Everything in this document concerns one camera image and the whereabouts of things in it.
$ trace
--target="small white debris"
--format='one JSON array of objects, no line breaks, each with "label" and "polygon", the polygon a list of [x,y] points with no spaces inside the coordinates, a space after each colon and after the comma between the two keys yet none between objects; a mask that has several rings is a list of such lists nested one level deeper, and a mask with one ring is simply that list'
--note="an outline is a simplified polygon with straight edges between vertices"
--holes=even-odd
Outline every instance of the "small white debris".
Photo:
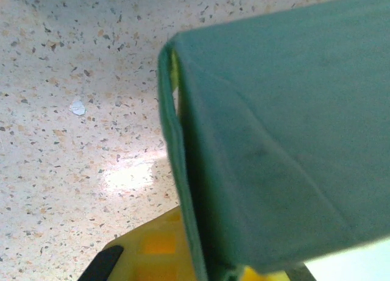
[{"label": "small white debris", "polygon": [[73,103],[69,106],[69,110],[73,112],[75,115],[84,115],[85,114],[85,106],[81,101],[73,101]]}]

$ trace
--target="yellow plastic base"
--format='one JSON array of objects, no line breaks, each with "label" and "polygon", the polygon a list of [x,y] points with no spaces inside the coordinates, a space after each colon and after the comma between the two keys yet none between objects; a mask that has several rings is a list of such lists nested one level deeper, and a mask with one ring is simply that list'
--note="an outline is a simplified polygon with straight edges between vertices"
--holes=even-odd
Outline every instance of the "yellow plastic base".
[{"label": "yellow plastic base", "polygon": [[[108,281],[202,281],[195,276],[180,207],[111,241],[104,249],[115,245],[124,251]],[[241,281],[289,278],[284,272],[260,276],[246,268]]]}]

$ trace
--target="yellow plastic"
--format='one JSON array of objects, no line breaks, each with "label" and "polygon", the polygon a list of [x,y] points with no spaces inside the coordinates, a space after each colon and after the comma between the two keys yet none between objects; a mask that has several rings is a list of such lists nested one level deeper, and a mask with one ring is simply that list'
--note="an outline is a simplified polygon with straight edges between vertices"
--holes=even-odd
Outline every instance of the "yellow plastic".
[{"label": "yellow plastic", "polygon": [[[124,251],[108,281],[197,281],[180,207],[111,241]],[[246,268],[240,281],[289,281],[282,273],[260,276]]]}]

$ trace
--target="terrazzo floor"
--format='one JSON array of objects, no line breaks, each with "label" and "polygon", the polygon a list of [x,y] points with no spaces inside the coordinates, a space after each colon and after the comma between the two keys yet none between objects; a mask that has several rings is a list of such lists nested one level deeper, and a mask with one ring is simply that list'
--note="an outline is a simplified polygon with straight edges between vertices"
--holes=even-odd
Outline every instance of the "terrazzo floor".
[{"label": "terrazzo floor", "polygon": [[0,0],[0,280],[77,280],[178,205],[156,92],[175,32],[324,1]]}]

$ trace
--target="green fabric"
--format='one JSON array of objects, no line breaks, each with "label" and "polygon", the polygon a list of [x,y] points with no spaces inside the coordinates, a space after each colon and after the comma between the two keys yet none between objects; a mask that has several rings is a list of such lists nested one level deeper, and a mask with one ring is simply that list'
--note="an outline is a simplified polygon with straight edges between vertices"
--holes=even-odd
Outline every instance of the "green fabric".
[{"label": "green fabric", "polygon": [[199,280],[390,234],[390,0],[177,34],[159,97]]}]

